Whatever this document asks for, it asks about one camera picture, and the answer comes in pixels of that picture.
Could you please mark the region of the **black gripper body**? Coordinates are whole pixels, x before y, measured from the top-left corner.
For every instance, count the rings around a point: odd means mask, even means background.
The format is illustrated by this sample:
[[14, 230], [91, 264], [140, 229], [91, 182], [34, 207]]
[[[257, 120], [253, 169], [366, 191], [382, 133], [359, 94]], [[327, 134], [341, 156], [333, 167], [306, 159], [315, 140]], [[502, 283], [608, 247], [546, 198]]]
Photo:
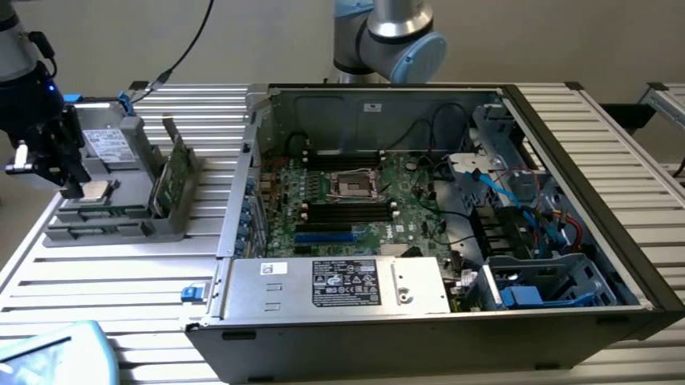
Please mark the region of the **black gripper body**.
[[42, 63], [2, 83], [2, 130], [15, 150], [6, 173], [36, 176], [62, 188], [71, 176], [67, 158], [82, 155], [82, 129], [76, 108], [64, 102]]

